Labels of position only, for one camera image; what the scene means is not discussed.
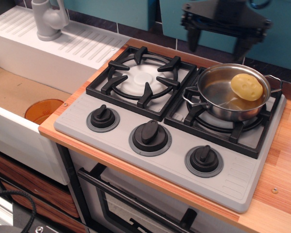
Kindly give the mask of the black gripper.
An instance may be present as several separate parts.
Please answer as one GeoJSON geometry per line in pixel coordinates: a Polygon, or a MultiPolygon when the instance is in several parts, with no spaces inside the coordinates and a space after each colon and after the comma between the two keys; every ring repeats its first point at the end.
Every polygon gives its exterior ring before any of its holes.
{"type": "Polygon", "coordinates": [[[187,30],[190,51],[195,52],[203,31],[237,38],[233,61],[238,62],[264,39],[273,23],[247,6],[245,0],[203,0],[183,4],[181,24],[187,30]]]}

